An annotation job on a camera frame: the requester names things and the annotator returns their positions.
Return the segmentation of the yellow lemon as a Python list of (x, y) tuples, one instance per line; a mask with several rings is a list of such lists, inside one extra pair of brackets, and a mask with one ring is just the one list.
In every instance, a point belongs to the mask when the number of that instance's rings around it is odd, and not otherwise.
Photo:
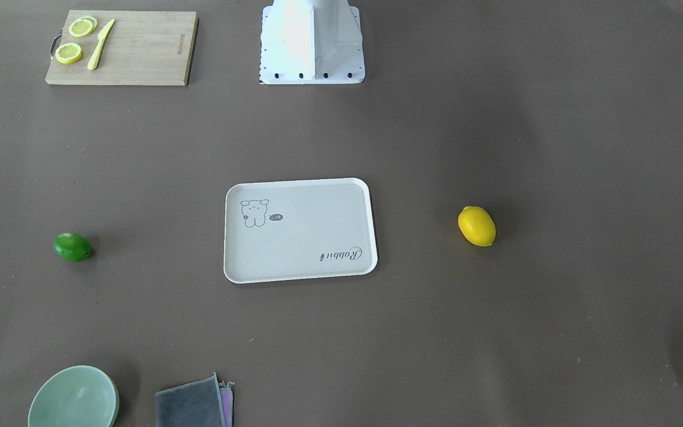
[(465, 206), (457, 219), (458, 228), (469, 243), (490, 247), (496, 239), (496, 225), (481, 206)]

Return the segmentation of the green lime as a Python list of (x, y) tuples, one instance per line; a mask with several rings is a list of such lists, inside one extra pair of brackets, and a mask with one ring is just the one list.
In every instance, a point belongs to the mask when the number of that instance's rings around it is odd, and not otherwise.
[(92, 254), (90, 242), (75, 232), (64, 232), (56, 236), (52, 248), (55, 254), (71, 262), (83, 262)]

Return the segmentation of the cream rabbit print tray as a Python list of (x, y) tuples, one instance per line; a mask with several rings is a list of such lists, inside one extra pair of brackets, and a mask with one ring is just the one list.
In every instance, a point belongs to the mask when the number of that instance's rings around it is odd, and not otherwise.
[(241, 183), (225, 198), (223, 270), (231, 283), (371, 273), (371, 191), (356, 177)]

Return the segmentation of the purple cloth under grey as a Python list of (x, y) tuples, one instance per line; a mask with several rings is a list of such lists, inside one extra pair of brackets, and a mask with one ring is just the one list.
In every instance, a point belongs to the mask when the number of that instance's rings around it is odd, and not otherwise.
[(234, 400), (233, 382), (219, 382), (219, 392), (221, 397), (222, 415), (224, 425), (226, 427), (233, 427), (234, 422)]

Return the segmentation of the grey folded cloth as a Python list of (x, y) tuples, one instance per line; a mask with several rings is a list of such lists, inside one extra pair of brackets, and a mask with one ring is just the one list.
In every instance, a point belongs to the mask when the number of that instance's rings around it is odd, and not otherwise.
[(156, 426), (225, 426), (217, 374), (155, 393)]

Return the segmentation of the wooden cutting board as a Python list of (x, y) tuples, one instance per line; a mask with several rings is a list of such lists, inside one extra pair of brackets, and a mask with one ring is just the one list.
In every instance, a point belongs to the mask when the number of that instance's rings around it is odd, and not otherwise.
[[(90, 15), (98, 21), (95, 32), (76, 38), (69, 25)], [(98, 32), (116, 19), (105, 43), (98, 68), (87, 63), (98, 42)], [(108, 11), (71, 9), (60, 35), (61, 43), (78, 43), (83, 57), (64, 65), (52, 60), (45, 81), (51, 85), (186, 86), (197, 38), (195, 11)]]

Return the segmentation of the yellow plastic knife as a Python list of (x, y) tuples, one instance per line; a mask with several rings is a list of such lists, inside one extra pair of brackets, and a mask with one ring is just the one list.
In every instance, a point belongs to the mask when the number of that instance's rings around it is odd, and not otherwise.
[(88, 63), (87, 63), (87, 70), (93, 71), (98, 68), (98, 65), (100, 64), (100, 60), (102, 59), (102, 54), (103, 54), (103, 49), (105, 47), (105, 43), (107, 41), (108, 35), (111, 32), (112, 27), (116, 23), (116, 19), (111, 19), (109, 22), (106, 22), (104, 27), (98, 32), (98, 42), (97, 45), (95, 46), (95, 49), (92, 52), (92, 55), (90, 56)]

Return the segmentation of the mint green bowl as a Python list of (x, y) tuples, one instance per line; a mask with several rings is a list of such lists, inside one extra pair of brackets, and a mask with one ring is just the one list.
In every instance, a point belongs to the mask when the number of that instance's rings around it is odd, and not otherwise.
[(119, 413), (116, 384), (89, 365), (60, 370), (46, 381), (30, 405), (28, 426), (112, 426)]

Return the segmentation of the lower lemon slice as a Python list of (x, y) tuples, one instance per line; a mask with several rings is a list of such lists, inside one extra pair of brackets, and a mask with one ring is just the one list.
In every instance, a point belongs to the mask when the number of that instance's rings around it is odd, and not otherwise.
[(78, 62), (83, 57), (83, 49), (78, 43), (60, 44), (54, 51), (54, 60), (60, 64), (69, 65)]

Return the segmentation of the lemon slice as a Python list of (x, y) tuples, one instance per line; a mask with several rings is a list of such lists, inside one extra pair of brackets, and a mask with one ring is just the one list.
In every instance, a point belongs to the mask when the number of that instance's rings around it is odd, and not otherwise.
[(86, 15), (78, 17), (78, 19), (73, 21), (68, 27), (68, 33), (73, 37), (81, 38), (95, 32), (97, 26), (97, 19), (93, 16)]
[(54, 60), (60, 64), (69, 65), (78, 62), (83, 57), (83, 49), (78, 43), (60, 44), (54, 51)]

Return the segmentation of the upper lemon slice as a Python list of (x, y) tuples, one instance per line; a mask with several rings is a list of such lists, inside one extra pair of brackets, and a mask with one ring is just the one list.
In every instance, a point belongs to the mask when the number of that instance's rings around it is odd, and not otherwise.
[(68, 33), (73, 37), (81, 38), (95, 32), (97, 26), (97, 19), (93, 16), (86, 15), (78, 17), (78, 19), (73, 21), (68, 27)]

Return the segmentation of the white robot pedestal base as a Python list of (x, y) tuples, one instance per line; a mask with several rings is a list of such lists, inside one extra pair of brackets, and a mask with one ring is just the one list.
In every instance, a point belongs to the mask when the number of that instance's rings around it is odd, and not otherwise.
[(260, 43), (261, 84), (365, 80), (360, 11), (347, 1), (274, 1), (262, 10)]

